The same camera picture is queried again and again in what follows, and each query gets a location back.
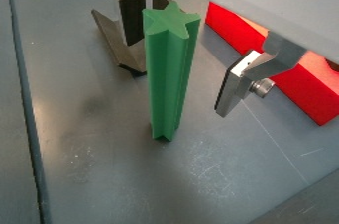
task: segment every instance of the red object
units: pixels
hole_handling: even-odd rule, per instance
[[[207,24],[241,55],[248,50],[261,53],[267,29],[256,23],[209,3]],[[339,72],[323,56],[308,52],[292,70],[271,79],[318,125],[339,115]]]

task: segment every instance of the green star-shaped block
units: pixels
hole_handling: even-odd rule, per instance
[[[200,16],[176,2],[143,10],[152,137],[172,140],[179,128],[199,32]]]

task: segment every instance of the dark gray mat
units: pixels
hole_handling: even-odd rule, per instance
[[[298,193],[252,224],[339,223],[339,170]]]
[[[145,77],[113,65],[89,13],[113,19],[109,0],[15,6],[53,223],[248,223],[338,167],[339,121],[318,127],[276,89],[217,116],[225,66],[239,55],[208,27],[181,125],[164,143],[151,139]],[[314,171],[308,152],[320,142],[331,150]]]
[[[9,0],[0,0],[0,5],[0,222],[37,224],[37,191],[20,94]]]

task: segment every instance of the gray table surface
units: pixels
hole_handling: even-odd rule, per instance
[[[29,156],[9,0],[0,0],[0,222],[37,224],[37,190]]]
[[[13,2],[52,223],[248,223],[339,168],[338,118],[319,127],[277,89],[215,113],[239,54],[207,26],[167,143],[147,78],[113,66],[91,17],[113,19],[111,0]]]

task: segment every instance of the star-shaped top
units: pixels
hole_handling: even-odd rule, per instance
[[[184,13],[176,2],[171,2],[164,10],[144,9],[143,16],[145,35],[169,31],[183,39],[189,38],[185,25],[200,20],[199,14]]]

